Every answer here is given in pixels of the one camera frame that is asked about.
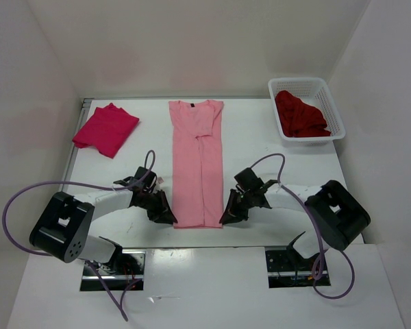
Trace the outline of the light pink t shirt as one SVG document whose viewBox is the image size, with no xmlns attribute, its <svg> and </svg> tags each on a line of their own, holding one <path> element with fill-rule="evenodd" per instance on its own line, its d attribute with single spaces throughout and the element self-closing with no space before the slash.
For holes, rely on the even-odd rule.
<svg viewBox="0 0 411 329">
<path fill-rule="evenodd" d="M 176 228 L 221 228 L 222 101 L 170 101 L 173 125 L 172 211 Z"/>
</svg>

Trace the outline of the magenta red t shirt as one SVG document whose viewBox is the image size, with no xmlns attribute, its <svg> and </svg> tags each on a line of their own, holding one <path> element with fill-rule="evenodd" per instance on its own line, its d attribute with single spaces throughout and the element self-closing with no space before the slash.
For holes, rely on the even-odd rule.
<svg viewBox="0 0 411 329">
<path fill-rule="evenodd" d="M 94 147 L 103 156 L 113 159 L 139 122 L 138 117 L 109 103 L 95 109 L 72 142 L 79 149 Z"/>
</svg>

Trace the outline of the dark red t shirt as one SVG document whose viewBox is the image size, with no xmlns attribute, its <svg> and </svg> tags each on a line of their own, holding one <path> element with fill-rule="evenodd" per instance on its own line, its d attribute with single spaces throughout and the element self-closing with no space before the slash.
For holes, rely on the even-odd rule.
<svg viewBox="0 0 411 329">
<path fill-rule="evenodd" d="M 275 105 L 284 135 L 291 138 L 327 137 L 327 121 L 322 112 L 287 90 L 278 92 Z"/>
</svg>

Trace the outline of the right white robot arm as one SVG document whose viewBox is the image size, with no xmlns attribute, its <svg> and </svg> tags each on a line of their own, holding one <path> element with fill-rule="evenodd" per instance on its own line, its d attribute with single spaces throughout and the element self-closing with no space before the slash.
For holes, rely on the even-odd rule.
<svg viewBox="0 0 411 329">
<path fill-rule="evenodd" d="M 234 178 L 236 188 L 230 191 L 221 224 L 248 220 L 252 208 L 283 208 L 304 212 L 315 225 L 290 243 L 286 258 L 293 269 L 303 269 L 320 249 L 345 251 L 371 223 L 368 212 L 336 180 L 322 186 L 264 182 L 251 167 Z"/>
</svg>

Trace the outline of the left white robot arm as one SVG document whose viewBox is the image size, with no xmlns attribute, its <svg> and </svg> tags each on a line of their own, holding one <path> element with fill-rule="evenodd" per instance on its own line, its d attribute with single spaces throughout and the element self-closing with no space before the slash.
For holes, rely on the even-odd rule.
<svg viewBox="0 0 411 329">
<path fill-rule="evenodd" d="M 177 219 L 158 187 L 157 175 L 138 167 L 133 176 L 114 182 L 114 187 L 81 195 L 57 192 L 50 199 L 29 236 L 29 242 L 64 263 L 76 259 L 98 263 L 106 273 L 121 270 L 130 261 L 123 247 L 110 239 L 89 234 L 95 219 L 118 210 L 137 207 L 154 223 L 173 225 Z"/>
</svg>

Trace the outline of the white plastic basket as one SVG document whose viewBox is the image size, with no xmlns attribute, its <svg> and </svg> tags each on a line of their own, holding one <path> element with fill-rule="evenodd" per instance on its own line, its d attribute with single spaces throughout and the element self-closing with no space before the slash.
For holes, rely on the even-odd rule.
<svg viewBox="0 0 411 329">
<path fill-rule="evenodd" d="M 268 89 L 279 135 L 283 141 L 295 145 L 322 145 L 345 137 L 345 127 L 325 80 L 319 77 L 273 78 L 268 82 Z M 278 109 L 275 103 L 276 95 L 283 90 L 300 98 L 303 103 L 319 109 L 326 120 L 327 130 L 331 133 L 330 136 L 302 138 L 286 136 L 282 129 Z"/>
</svg>

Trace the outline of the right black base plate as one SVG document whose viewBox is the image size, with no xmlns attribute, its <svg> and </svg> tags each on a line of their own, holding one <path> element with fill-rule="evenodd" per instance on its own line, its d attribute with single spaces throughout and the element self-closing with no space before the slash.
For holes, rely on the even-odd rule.
<svg viewBox="0 0 411 329">
<path fill-rule="evenodd" d="M 286 247 L 265 249 L 266 270 L 270 289 L 311 287 L 314 284 L 312 266 L 317 254 L 300 257 Z"/>
</svg>

